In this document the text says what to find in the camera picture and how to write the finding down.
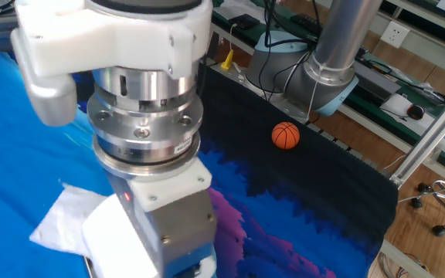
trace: orange ball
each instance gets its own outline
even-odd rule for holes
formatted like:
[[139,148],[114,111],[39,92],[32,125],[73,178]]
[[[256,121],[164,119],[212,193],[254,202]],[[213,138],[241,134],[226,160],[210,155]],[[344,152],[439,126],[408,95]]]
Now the orange ball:
[[272,130],[272,142],[283,150],[289,150],[300,141],[298,127],[289,122],[282,122]]

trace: electrical outlet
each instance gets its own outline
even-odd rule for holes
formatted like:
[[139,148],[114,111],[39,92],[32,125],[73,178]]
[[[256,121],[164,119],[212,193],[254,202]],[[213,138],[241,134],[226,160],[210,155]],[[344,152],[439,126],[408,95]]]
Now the electrical outlet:
[[391,46],[399,48],[408,33],[408,28],[394,21],[391,21],[380,39],[384,42],[387,42]]

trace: stool wheel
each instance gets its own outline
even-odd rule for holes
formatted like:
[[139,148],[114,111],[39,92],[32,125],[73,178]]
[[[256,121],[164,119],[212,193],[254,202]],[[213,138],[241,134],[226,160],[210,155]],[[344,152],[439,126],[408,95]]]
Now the stool wheel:
[[429,192],[430,191],[430,186],[427,184],[424,184],[423,182],[420,182],[418,184],[418,187],[416,188],[416,190],[420,193],[425,193],[425,192]]
[[419,209],[422,207],[422,201],[418,198],[413,198],[411,199],[411,206],[414,207],[415,209]]
[[432,233],[435,236],[439,236],[439,237],[444,236],[444,234],[445,234],[445,227],[443,225],[434,226],[432,228]]

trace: shelf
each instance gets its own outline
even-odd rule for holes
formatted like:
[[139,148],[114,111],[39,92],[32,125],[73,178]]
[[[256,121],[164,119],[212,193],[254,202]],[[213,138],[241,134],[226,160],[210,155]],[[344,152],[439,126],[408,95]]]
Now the shelf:
[[408,2],[407,0],[386,0],[386,1],[394,5],[397,5],[398,7],[408,12],[418,15],[419,17],[422,17],[432,23],[435,23],[440,27],[445,28],[445,17],[442,15],[438,15],[435,12],[431,12],[426,8],[423,8],[417,4],[413,4],[412,2]]

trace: silver pole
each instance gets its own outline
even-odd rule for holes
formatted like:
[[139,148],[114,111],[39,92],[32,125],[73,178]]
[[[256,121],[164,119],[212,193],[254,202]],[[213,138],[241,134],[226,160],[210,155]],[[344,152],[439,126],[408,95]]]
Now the silver pole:
[[405,161],[391,176],[391,181],[393,181],[398,188],[401,188],[403,183],[423,163],[425,158],[429,156],[444,136],[445,108],[442,114],[425,131],[420,141],[418,141],[415,147],[413,147],[406,155]]
[[382,0],[334,0],[318,40],[317,61],[332,69],[352,65]]

